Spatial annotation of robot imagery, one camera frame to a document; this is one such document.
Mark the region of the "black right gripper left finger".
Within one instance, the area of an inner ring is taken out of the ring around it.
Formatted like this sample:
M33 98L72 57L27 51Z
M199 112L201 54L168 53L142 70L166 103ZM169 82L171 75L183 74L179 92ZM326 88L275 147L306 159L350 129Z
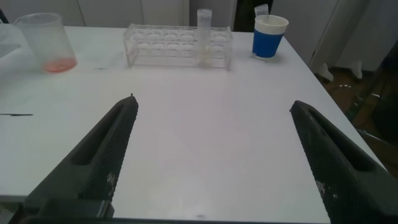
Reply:
M118 101L25 198L39 215L99 217L113 199L139 105Z

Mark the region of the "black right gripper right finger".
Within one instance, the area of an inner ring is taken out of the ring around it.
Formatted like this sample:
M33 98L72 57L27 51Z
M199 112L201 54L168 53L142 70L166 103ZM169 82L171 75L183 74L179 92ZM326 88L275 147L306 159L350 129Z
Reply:
M397 223L397 179L314 107L290 112L331 223Z

